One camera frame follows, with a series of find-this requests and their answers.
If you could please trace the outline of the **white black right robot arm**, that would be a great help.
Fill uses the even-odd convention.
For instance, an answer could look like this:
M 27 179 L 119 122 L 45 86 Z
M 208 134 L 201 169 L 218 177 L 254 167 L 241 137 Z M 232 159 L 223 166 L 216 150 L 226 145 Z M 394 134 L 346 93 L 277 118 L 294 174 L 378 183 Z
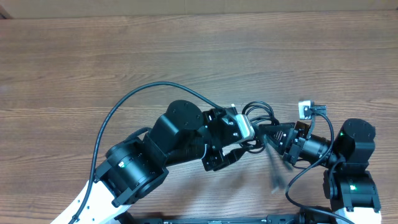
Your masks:
M 375 150 L 375 128 L 362 119 L 347 119 L 334 141 L 312 133 L 315 125 L 303 122 L 262 124 L 259 132 L 290 165 L 314 164 L 322 159 L 323 191 L 330 207 L 302 208 L 282 223 L 380 223 L 381 203 L 367 170 Z

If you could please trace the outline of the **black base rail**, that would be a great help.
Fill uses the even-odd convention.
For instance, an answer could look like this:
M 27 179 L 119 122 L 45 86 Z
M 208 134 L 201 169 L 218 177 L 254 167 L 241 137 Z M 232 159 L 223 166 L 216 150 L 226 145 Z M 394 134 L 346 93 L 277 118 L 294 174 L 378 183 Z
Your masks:
M 134 218 L 124 212 L 113 219 L 121 224 L 331 224 L 334 219 L 323 215 L 307 215 L 305 212 L 286 215 L 268 215 L 255 218 Z

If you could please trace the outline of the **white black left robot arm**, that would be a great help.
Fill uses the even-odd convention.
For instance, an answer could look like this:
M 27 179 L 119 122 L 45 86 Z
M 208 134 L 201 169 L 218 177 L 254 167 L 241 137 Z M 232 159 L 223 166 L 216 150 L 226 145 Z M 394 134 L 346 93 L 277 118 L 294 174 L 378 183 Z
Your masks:
M 235 107 L 201 111 L 189 101 L 172 102 L 153 128 L 141 128 L 117 143 L 87 184 L 54 223 L 137 223 L 128 209 L 163 183 L 168 166 L 200 159 L 220 170 L 243 149 L 223 148 L 254 139 L 247 116 Z

